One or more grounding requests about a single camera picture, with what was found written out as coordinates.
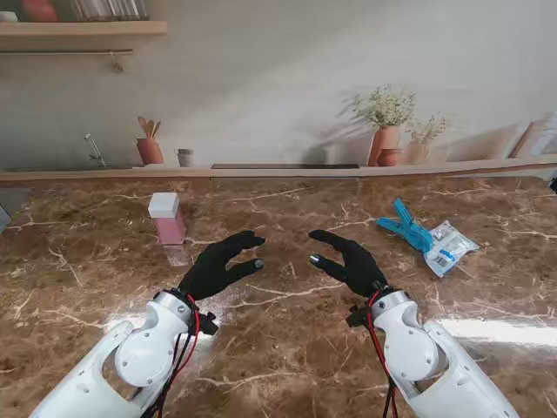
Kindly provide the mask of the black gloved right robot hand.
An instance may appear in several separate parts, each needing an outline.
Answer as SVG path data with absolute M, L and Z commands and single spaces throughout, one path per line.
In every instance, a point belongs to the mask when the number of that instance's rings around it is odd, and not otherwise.
M 330 245 L 342 255 L 344 261 L 344 265 L 340 265 L 315 253 L 310 255 L 311 263 L 330 277 L 345 283 L 354 293 L 370 298 L 376 292 L 382 293 L 389 288 L 374 257 L 356 241 L 325 230 L 313 230 L 308 236 Z

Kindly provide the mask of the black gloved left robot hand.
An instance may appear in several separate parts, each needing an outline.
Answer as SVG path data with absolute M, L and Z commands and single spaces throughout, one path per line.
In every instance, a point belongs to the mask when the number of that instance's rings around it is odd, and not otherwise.
M 199 254 L 191 269 L 178 285 L 178 291 L 185 297 L 191 296 L 195 301 L 210 298 L 230 285 L 261 270 L 265 262 L 252 259 L 235 266 L 227 264 L 244 250 L 262 246 L 265 238 L 254 231 L 243 231 L 210 244 Z

